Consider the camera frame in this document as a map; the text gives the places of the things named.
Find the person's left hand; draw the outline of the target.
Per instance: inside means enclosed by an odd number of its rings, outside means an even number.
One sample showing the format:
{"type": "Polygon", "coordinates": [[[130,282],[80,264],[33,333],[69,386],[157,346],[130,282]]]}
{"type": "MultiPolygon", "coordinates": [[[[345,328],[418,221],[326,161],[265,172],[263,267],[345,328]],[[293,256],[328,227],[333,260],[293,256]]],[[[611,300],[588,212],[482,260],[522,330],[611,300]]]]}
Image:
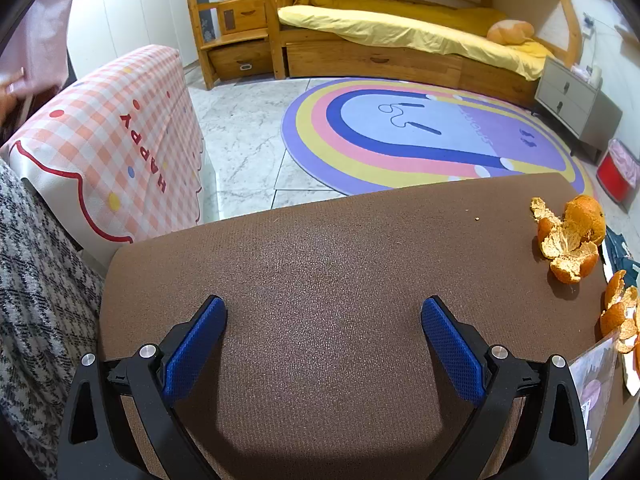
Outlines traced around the person's left hand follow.
{"type": "Polygon", "coordinates": [[[6,121],[6,118],[16,107],[17,96],[14,86],[23,77],[24,70],[21,68],[16,73],[4,74],[0,78],[0,125],[6,121]]]}

